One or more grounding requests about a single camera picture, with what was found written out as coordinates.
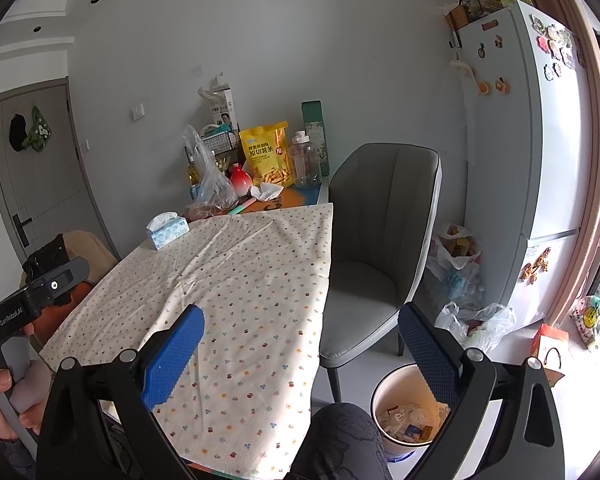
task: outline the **black hat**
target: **black hat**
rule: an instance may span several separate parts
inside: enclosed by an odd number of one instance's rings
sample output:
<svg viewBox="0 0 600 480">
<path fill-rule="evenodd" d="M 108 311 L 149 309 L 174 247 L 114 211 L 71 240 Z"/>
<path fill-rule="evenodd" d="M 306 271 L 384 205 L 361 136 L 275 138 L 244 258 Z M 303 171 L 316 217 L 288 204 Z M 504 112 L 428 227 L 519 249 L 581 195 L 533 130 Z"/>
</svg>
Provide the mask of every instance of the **black hat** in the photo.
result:
<svg viewBox="0 0 600 480">
<path fill-rule="evenodd" d="M 22 143 L 27 138 L 26 133 L 27 123 L 24 117 L 20 114 L 15 114 L 11 120 L 11 126 L 9 127 L 9 142 L 15 152 L 24 150 Z"/>
</svg>

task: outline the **door frame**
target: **door frame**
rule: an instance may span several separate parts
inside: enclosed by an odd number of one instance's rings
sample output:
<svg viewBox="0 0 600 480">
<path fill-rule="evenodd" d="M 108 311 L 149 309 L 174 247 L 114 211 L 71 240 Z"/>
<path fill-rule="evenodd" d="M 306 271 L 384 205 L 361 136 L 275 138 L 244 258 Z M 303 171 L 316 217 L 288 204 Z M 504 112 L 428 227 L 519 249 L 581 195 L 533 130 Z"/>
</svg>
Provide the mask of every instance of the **door frame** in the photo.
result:
<svg viewBox="0 0 600 480">
<path fill-rule="evenodd" d="M 19 88 L 13 88 L 11 90 L 7 90 L 5 92 L 0 93 L 0 101 L 4 101 L 5 99 L 25 94 L 28 92 L 33 92 L 37 90 L 43 90 L 46 88 L 54 88 L 54 87 L 64 87 L 64 92 L 66 94 L 67 99 L 67 112 L 69 114 L 69 124 L 71 129 L 72 141 L 74 142 L 75 155 L 78 159 L 78 166 L 80 167 L 80 173 L 82 174 L 82 179 L 84 180 L 84 185 L 87 190 L 87 194 L 89 195 L 89 199 L 91 200 L 91 205 L 96 213 L 96 218 L 100 223 L 100 227 L 104 232 L 105 237 L 107 238 L 107 243 L 109 248 L 113 252 L 114 256 L 120 260 L 120 255 L 118 254 L 118 250 L 109 235 L 109 231 L 107 230 L 107 226 L 104 223 L 102 215 L 100 214 L 100 210 L 98 209 L 98 204 L 96 203 L 96 199 L 93 195 L 93 191 L 91 190 L 91 185 L 89 183 L 89 177 L 87 176 L 86 168 L 84 167 L 84 161 L 82 160 L 82 152 L 80 150 L 80 144 L 78 142 L 78 136 L 75 133 L 75 124 L 74 124 L 74 112 L 71 106 L 71 94 L 69 92 L 69 76 L 65 76 L 60 79 L 51 79 L 49 81 L 42 81 L 40 83 L 33 83 L 31 85 L 21 86 Z M 7 234 L 9 235 L 9 240 L 11 240 L 11 245 L 15 250 L 20 263 L 23 264 L 27 261 L 27 255 L 25 254 L 24 248 L 20 243 L 20 239 L 18 238 L 18 234 L 16 232 L 16 228 L 13 225 L 13 220 L 11 219 L 11 215 L 9 213 L 9 209 L 7 208 L 7 202 L 4 198 L 4 192 L 2 190 L 2 184 L 0 182 L 0 215 L 2 216 L 2 222 L 4 223 L 5 228 L 7 229 Z"/>
</svg>

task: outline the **floor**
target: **floor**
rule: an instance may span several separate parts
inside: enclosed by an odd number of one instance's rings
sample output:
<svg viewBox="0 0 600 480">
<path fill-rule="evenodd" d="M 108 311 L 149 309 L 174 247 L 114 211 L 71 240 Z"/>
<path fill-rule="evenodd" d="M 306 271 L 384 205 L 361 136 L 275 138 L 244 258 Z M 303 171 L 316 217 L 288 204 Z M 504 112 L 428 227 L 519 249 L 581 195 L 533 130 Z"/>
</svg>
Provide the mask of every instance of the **floor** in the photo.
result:
<svg viewBox="0 0 600 480">
<path fill-rule="evenodd" d="M 490 352 L 495 362 L 521 363 L 529 355 L 531 341 L 539 323 L 517 330 Z M 571 319 L 562 328 L 570 333 L 571 358 L 567 358 L 565 376 L 554 386 L 554 399 L 562 430 L 566 480 L 575 480 L 600 450 L 600 355 L 587 351 Z M 371 395 L 390 371 L 413 362 L 408 352 L 397 356 L 397 332 L 385 338 L 339 369 L 343 402 L 352 402 L 369 412 Z M 312 403 L 333 402 L 326 370 L 320 368 L 312 391 Z M 472 475 L 490 437 L 500 401 L 491 401 L 472 447 L 456 474 L 457 479 Z M 395 480 L 402 480 L 425 451 L 417 451 L 407 460 L 389 464 Z"/>
</svg>

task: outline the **blue gripper pad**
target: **blue gripper pad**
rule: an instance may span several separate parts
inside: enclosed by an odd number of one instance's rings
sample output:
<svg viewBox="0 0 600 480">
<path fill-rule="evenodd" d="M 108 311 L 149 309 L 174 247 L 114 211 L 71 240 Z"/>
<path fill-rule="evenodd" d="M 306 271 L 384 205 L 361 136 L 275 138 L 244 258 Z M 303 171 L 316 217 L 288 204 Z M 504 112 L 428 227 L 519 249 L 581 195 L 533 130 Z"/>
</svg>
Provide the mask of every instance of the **blue gripper pad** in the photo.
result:
<svg viewBox="0 0 600 480">
<path fill-rule="evenodd" d="M 140 397 L 148 410 L 167 401 L 184 367 L 205 333 L 205 316 L 191 304 L 178 317 L 169 334 L 144 371 Z"/>
<path fill-rule="evenodd" d="M 453 410 L 458 404 L 461 391 L 458 368 L 436 341 L 433 330 L 439 329 L 434 328 L 424 319 L 424 316 L 418 316 L 409 303 L 400 308 L 398 314 L 400 336 L 418 365 L 424 380 L 427 381 L 433 396 L 438 402 L 444 402 Z"/>
</svg>

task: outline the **green cloth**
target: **green cloth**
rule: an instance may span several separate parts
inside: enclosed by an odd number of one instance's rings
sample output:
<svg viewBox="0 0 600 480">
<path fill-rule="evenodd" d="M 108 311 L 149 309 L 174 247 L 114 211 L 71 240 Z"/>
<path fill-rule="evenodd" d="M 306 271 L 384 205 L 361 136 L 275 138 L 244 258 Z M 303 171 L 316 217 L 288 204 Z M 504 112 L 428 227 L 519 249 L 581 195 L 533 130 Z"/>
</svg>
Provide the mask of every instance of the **green cloth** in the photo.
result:
<svg viewBox="0 0 600 480">
<path fill-rule="evenodd" d="M 51 137 L 51 128 L 46 124 L 45 118 L 37 106 L 31 109 L 31 119 L 33 124 L 29 130 L 29 135 L 22 141 L 22 147 L 28 148 L 31 146 L 37 152 L 41 152 L 45 149 L 46 142 Z"/>
</svg>

